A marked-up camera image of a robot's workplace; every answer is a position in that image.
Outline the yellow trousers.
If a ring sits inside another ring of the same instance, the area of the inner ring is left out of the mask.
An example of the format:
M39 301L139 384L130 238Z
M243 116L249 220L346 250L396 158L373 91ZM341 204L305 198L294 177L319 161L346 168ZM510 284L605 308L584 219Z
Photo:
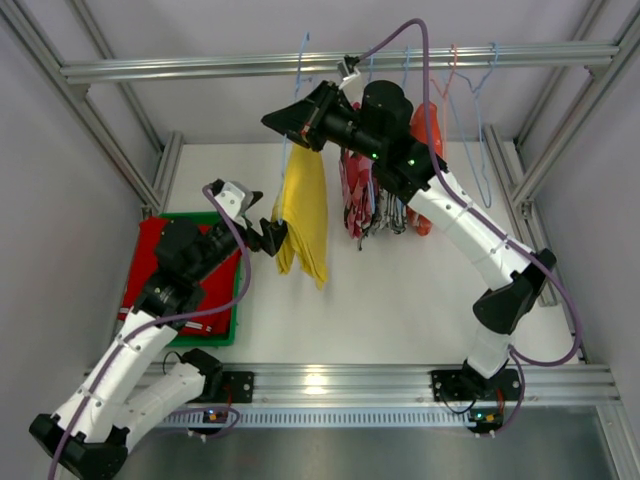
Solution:
M278 272L286 275L298 262L301 270L321 290L328 282L328 198L322 155L300 145L292 146L284 184L271 219L287 228L276 254Z

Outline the red trousers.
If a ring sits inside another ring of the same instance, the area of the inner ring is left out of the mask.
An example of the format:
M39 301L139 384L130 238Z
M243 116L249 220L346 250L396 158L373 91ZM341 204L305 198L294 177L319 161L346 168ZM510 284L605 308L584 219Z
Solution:
M125 319L127 311L133 306L136 297L141 293L142 287L148 277L157 267L154 249L160 240L163 227L172 219L179 217L189 218L198 225L199 230L205 233L211 226L220 222L216 213L184 213L167 214L161 217L150 217L139 224L139 235L136 249L129 270L127 285L122 299L117 318ZM214 273L202 282L205 298L197 308L204 311L230 302L236 295L236 275L239 269L241 253L236 251ZM202 316L189 321L178 333L179 337L221 337L229 336L233 309L221 313Z

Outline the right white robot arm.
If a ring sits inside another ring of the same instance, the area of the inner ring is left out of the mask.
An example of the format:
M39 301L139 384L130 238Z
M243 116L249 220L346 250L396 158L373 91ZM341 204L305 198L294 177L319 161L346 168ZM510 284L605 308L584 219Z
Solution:
M473 305L480 325L462 371L469 386L485 387L504 370L512 335L556 258L513 240L474 207L434 148L411 134L412 114L412 103L391 81L365 86L358 107L335 83L323 81L261 122L306 149L319 152L331 142L372 160L381 186L433 222L475 266L487 290Z

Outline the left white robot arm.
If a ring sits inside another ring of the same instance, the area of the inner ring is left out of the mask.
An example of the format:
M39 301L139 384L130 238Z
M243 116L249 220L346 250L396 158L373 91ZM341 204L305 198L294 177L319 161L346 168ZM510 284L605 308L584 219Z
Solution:
M179 407L213 400L222 365L200 349L143 392L134 388L153 360L185 325L203 316L203 281L234 253L270 256L280 250L285 225L247 211L263 194L234 181L202 189L220 219L201 231L191 219L169 220L155 246L156 269L148 277L124 324L83 383L55 412L39 414L29 432L50 457L49 478L64 468L79 479L111 479L141 440Z

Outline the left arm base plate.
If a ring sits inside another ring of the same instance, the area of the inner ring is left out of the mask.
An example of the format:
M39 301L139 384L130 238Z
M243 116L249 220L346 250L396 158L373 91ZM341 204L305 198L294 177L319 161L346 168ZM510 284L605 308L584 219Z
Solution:
M251 371L224 371L214 401L228 405L253 402L255 374Z

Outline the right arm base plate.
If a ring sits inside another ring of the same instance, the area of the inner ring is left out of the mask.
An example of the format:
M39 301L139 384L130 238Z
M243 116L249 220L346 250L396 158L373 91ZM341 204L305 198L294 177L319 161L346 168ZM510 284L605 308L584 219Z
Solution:
M516 401L522 392L522 382L516 369L503 369L485 378L472 368L439 369L430 372L432 392L436 401L494 401L500 391L505 401Z

